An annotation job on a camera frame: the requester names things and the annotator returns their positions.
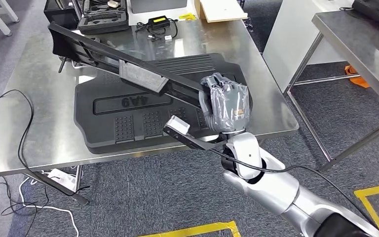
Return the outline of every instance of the yellow tape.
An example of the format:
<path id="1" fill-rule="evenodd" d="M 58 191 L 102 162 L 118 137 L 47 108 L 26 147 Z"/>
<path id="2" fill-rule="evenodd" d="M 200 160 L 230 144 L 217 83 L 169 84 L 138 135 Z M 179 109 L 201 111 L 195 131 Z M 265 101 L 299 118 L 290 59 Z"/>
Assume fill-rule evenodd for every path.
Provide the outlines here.
<path id="1" fill-rule="evenodd" d="M 362 204 L 367 209 L 371 218 L 374 220 L 377 227 L 379 228 L 379 216 L 377 215 L 373 206 L 371 205 L 371 203 L 367 199 L 368 196 L 379 194 L 379 186 L 368 188 L 368 189 L 363 189 L 363 190 L 356 190 L 356 191 L 354 191 L 354 194 L 357 196 L 357 198 L 359 198 L 361 200 Z"/>
<path id="2" fill-rule="evenodd" d="M 195 19 L 195 15 L 192 13 L 187 13 L 187 14 L 183 14 L 183 15 L 179 16 L 179 19 L 187 19 L 187 18 L 194 18 Z"/>
<path id="3" fill-rule="evenodd" d="M 225 229 L 230 229 L 233 237 L 241 237 L 239 230 L 237 229 L 236 222 L 217 222 L 212 224 L 207 224 L 203 226 L 196 226 L 191 228 L 186 228 L 177 231 L 170 231 L 160 234 L 148 235 L 148 236 L 140 236 L 140 237 L 188 237 L 188 236 L 196 236 L 202 235 L 210 232 L 221 231 Z"/>
<path id="4" fill-rule="evenodd" d="M 166 20 L 166 18 L 165 18 L 165 17 L 162 17 L 162 18 L 159 18 L 159 19 L 153 20 L 153 22 L 156 23 L 156 22 L 164 21 L 164 20 Z"/>

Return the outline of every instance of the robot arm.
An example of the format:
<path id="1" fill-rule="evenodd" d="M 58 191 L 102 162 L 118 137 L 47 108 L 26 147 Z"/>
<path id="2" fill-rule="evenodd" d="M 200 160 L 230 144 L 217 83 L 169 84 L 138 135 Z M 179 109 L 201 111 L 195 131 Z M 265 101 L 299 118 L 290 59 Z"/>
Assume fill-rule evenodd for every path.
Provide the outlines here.
<path id="1" fill-rule="evenodd" d="M 193 149 L 212 150 L 223 146 L 222 165 L 225 180 L 268 211 L 281 215 L 306 237 L 379 237 L 379 231 L 343 206 L 324 200 L 287 172 L 270 173 L 248 168 L 226 157 L 272 170 L 285 165 L 259 147 L 256 137 L 245 131 L 249 121 L 247 87 L 219 74 L 204 78 L 210 96 L 199 93 L 201 108 L 210 129 L 221 132 L 215 143 L 195 139 L 189 125 L 172 116 L 164 131 Z"/>

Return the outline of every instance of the metal table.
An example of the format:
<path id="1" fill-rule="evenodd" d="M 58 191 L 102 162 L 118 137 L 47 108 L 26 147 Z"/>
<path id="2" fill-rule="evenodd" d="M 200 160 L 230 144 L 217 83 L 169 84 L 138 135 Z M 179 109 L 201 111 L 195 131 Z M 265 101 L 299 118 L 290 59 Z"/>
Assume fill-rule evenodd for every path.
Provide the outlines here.
<path id="1" fill-rule="evenodd" d="M 135 33 L 134 28 L 97 37 L 143 60 L 221 53 L 228 62 L 240 65 L 252 92 L 254 104 L 250 132 L 258 139 L 265 139 L 298 129 L 293 113 L 242 21 L 213 24 L 184 21 L 178 23 L 178 28 L 178 36 L 171 41 L 151 42 L 147 33 Z M 78 83 L 94 78 L 97 71 L 91 67 L 74 69 L 66 64 L 59 74 L 61 61 L 52 54 L 52 44 L 50 34 L 32 37 L 6 87 L 6 90 L 17 88 L 25 92 L 34 104 L 35 116 L 24 145 L 24 156 L 32 170 L 188 149 L 176 142 L 110 154 L 90 153 L 74 124 L 74 90 Z M 0 175 L 27 171 L 19 162 L 16 151 L 29 116 L 28 104 L 20 95 L 9 94 L 0 100 Z"/>
<path id="2" fill-rule="evenodd" d="M 291 93 L 291 89 L 293 86 L 359 76 L 349 75 L 326 79 L 297 81 L 313 52 L 324 37 L 333 46 L 333 48 L 357 70 L 366 82 L 368 82 L 371 88 L 373 88 L 373 90 L 379 95 L 379 24 L 354 18 L 344 11 L 317 13 L 312 19 L 312 22 L 320 30 L 320 33 L 313 42 L 310 50 L 307 52 L 302 64 L 299 66 L 295 76 L 286 90 L 286 93 L 295 105 L 296 109 L 299 111 L 299 114 L 313 135 L 313 138 L 316 140 L 319 148 L 328 160 L 326 165 L 320 167 L 321 171 L 325 171 L 372 140 L 378 138 L 379 127 L 345 151 L 341 152 L 335 158 L 332 158 Z"/>

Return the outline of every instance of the black long plastic part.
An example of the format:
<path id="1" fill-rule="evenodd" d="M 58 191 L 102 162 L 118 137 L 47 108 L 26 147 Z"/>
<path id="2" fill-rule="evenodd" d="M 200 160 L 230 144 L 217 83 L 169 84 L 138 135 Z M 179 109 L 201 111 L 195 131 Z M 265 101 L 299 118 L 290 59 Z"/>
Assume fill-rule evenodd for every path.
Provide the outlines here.
<path id="1" fill-rule="evenodd" d="M 168 82 L 158 94 L 166 94 L 189 105 L 200 108 L 198 97 L 184 93 L 178 87 L 195 92 L 203 91 L 203 87 L 183 76 L 173 74 L 150 62 L 130 56 L 100 42 L 78 35 L 52 22 L 48 26 L 53 37 L 53 54 L 67 57 L 75 62 L 90 65 L 104 71 L 119 74 L 118 65 L 111 63 L 123 60 L 142 69 L 166 78 Z"/>

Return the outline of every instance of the charger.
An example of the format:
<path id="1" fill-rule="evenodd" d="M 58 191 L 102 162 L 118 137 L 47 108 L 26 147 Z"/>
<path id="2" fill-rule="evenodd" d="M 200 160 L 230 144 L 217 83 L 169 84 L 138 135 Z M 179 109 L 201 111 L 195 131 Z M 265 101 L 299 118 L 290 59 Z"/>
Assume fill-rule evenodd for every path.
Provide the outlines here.
<path id="1" fill-rule="evenodd" d="M 159 16 L 148 20 L 147 27 L 153 30 L 169 27 L 171 23 L 166 16 Z"/>

